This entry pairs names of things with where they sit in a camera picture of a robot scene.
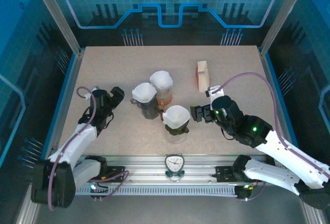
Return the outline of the white paper coffee filter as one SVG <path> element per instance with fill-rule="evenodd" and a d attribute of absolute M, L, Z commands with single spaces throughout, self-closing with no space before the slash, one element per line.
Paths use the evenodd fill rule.
<path fill-rule="evenodd" d="M 139 103 L 151 101 L 157 94 L 157 90 L 150 83 L 142 83 L 132 90 L 133 99 Z"/>
<path fill-rule="evenodd" d="M 178 129 L 189 120 L 189 111 L 180 105 L 169 107 L 163 114 L 163 123 L 171 129 Z"/>
<path fill-rule="evenodd" d="M 157 71 L 150 76 L 152 85 L 160 91 L 167 90 L 173 86 L 173 79 L 167 71 Z"/>

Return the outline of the clear glass coffee server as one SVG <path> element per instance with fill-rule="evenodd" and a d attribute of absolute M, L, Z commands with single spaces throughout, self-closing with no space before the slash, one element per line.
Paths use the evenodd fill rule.
<path fill-rule="evenodd" d="M 173 136 L 168 131 L 166 131 L 166 140 L 172 144 L 182 143 L 187 139 L 187 137 L 188 137 L 188 134 Z"/>

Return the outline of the pink glass coffee server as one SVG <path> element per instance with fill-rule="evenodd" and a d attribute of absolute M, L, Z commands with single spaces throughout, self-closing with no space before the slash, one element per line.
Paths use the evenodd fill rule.
<path fill-rule="evenodd" d="M 162 98 L 158 98 L 157 95 L 156 95 L 156 99 L 157 99 L 158 105 L 161 106 L 161 107 L 164 107 L 164 106 L 168 105 L 171 102 L 172 96 L 170 98 L 162 99 Z"/>

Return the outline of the grey glass coffee server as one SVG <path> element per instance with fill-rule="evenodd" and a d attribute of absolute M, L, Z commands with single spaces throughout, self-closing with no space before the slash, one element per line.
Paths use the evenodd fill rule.
<path fill-rule="evenodd" d="M 162 115 L 164 110 L 161 109 L 158 105 L 155 109 L 141 110 L 141 112 L 142 112 L 142 115 L 144 116 L 144 118 L 153 120 L 153 119 L 157 118 L 159 115 Z"/>

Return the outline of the orange coffee filter package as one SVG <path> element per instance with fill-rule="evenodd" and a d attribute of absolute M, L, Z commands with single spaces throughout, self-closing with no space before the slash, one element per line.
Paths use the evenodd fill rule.
<path fill-rule="evenodd" d="M 197 62 L 195 77 L 199 92 L 206 91 L 210 85 L 207 61 Z"/>

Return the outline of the blue table edge strip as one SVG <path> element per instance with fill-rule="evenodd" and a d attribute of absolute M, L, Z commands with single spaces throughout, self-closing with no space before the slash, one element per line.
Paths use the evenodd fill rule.
<path fill-rule="evenodd" d="M 277 115 L 278 115 L 278 121 L 280 125 L 281 132 L 285 139 L 292 143 L 297 148 L 299 147 L 299 144 L 296 139 L 296 135 L 293 130 L 293 126 L 287 111 L 287 107 L 284 101 L 284 97 L 282 95 L 279 83 L 277 81 L 277 76 L 275 74 L 274 67 L 272 65 L 270 56 L 268 53 L 263 55 L 262 57 L 262 64 L 265 71 L 265 75 L 269 83 L 271 84 L 276 104 L 277 104 Z"/>
<path fill-rule="evenodd" d="M 50 154 L 55 152 L 61 139 L 61 134 L 69 110 L 73 91 L 77 81 L 79 68 L 83 58 L 83 52 L 79 56 L 72 56 L 69 63 L 66 75 L 64 77 L 61 92 L 57 101 L 54 116 L 49 127 L 48 135 L 46 137 L 42 156 L 48 158 Z"/>

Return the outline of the small white green alarm clock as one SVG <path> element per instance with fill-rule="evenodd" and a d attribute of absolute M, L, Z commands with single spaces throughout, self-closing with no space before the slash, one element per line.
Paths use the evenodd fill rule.
<path fill-rule="evenodd" d="M 166 167 L 165 175 L 173 182 L 179 182 L 185 175 L 185 159 L 182 155 L 172 154 L 166 156 L 164 160 Z"/>

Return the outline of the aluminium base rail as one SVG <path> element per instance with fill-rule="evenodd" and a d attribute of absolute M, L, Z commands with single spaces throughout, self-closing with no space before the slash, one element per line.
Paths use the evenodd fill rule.
<path fill-rule="evenodd" d="M 214 175 L 219 173 L 217 167 L 231 167 L 236 155 L 183 155 L 185 159 L 184 176 L 179 180 L 176 177 L 169 179 L 165 171 L 165 156 L 108 156 L 109 166 L 124 166 L 129 171 L 128 184 L 135 185 L 246 185 L 254 183 L 252 180 L 238 181 L 232 175 L 220 176 L 218 180 Z"/>

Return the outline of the aluminium frame post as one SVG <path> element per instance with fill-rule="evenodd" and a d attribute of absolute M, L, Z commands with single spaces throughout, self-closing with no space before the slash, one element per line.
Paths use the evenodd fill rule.
<path fill-rule="evenodd" d="M 270 46 L 274 42 L 276 36 L 278 35 L 280 29 L 282 28 L 284 22 L 286 21 L 288 15 L 291 13 L 297 0 L 284 0 L 273 24 L 271 25 L 262 45 L 260 55 L 265 56 L 268 52 Z"/>
<path fill-rule="evenodd" d="M 80 56 L 81 54 L 80 45 L 78 44 L 78 41 L 75 38 L 56 0 L 43 0 L 43 2 L 47 7 L 48 11 L 50 12 L 51 16 L 53 17 L 55 23 L 60 29 L 63 37 L 65 38 L 66 42 L 68 43 L 74 55 Z"/>

